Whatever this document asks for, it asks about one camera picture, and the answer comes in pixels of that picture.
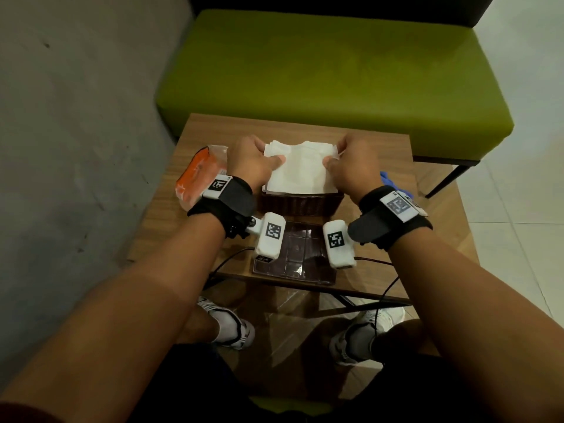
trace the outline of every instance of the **gray wall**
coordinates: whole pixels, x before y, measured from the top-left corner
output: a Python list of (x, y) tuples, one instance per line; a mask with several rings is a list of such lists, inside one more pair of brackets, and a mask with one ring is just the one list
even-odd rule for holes
[(187, 0), (0, 0), (0, 387), (123, 263), (173, 150)]

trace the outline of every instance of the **orange package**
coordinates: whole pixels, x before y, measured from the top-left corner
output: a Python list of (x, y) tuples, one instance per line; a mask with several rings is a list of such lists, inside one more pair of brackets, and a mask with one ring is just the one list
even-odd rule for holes
[(227, 147), (208, 145), (199, 150), (176, 183), (180, 206), (189, 211), (215, 176), (227, 173)]

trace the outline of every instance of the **brown tray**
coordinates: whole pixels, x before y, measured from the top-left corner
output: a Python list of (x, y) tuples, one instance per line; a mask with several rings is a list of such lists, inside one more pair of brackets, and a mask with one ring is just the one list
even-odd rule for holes
[(274, 212), (282, 216), (332, 216), (344, 198), (343, 193), (266, 194), (258, 196), (260, 213)]
[(323, 285), (334, 285), (337, 277), (327, 258), (323, 227), (292, 221), (286, 222), (278, 259), (255, 260), (253, 273)]

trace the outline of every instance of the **hand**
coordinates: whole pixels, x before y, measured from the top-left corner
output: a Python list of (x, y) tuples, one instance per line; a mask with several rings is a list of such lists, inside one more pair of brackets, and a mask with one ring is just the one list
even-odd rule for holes
[(327, 156), (323, 166), (329, 171), (335, 187), (358, 205), (366, 194), (384, 185), (380, 179), (378, 153), (370, 141), (352, 135), (339, 141), (337, 150), (342, 153), (341, 158)]
[(246, 181), (253, 193), (268, 182), (272, 171), (278, 169), (286, 156), (264, 156), (264, 142), (255, 135), (237, 140), (227, 149), (227, 174)]

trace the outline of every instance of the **white tiled floor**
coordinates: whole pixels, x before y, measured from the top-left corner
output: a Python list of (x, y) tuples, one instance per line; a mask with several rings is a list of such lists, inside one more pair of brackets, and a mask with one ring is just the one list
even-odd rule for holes
[(482, 266), (564, 326), (564, 0), (494, 0), (476, 33), (515, 129), (458, 180)]

